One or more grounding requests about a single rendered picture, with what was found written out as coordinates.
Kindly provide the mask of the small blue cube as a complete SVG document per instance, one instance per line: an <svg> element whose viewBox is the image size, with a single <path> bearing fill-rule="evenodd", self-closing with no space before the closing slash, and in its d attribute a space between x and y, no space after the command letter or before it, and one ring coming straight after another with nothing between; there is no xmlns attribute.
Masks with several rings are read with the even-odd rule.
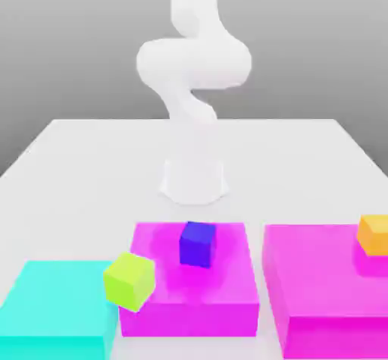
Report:
<svg viewBox="0 0 388 360"><path fill-rule="evenodd" d="M188 221L179 240L179 256L182 265L210 268L216 246L216 225Z"/></svg>

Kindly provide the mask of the large magenta box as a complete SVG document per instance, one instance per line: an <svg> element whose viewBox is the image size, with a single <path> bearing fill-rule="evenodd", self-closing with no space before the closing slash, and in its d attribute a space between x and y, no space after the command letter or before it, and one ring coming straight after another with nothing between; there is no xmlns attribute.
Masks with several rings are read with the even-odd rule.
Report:
<svg viewBox="0 0 388 360"><path fill-rule="evenodd" d="M210 268L182 265L182 222L139 222L130 251L155 262L155 290L138 312L120 308L125 337L253 337L259 298L246 228L217 224Z"/></svg>

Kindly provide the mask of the large cyan box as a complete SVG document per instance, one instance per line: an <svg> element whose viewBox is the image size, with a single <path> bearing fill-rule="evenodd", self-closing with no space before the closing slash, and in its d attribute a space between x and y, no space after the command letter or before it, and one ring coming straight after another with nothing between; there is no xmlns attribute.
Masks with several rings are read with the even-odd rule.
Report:
<svg viewBox="0 0 388 360"><path fill-rule="evenodd" d="M110 360L109 261L28 261L0 306L0 360Z"/></svg>

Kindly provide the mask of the large pink box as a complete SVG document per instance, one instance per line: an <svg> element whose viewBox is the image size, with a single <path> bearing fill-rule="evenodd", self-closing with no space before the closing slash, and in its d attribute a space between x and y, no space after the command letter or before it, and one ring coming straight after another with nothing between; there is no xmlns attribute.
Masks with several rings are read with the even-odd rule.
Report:
<svg viewBox="0 0 388 360"><path fill-rule="evenodd" d="M388 256L355 224L269 224L262 268L285 359L388 359Z"/></svg>

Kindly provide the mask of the small lime green cube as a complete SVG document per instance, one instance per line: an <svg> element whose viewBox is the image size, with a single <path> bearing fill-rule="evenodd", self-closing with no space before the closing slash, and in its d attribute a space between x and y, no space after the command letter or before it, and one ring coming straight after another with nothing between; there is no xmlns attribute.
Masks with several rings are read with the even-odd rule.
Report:
<svg viewBox="0 0 388 360"><path fill-rule="evenodd" d="M155 262L122 252L103 272L106 299L138 312L155 290Z"/></svg>

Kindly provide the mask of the small orange cube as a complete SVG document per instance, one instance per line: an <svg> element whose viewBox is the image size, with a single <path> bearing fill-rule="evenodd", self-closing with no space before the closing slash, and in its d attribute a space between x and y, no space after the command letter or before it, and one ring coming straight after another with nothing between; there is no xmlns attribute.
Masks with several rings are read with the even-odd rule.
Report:
<svg viewBox="0 0 388 360"><path fill-rule="evenodd" d="M388 214L362 215L357 240L366 255L388 256Z"/></svg>

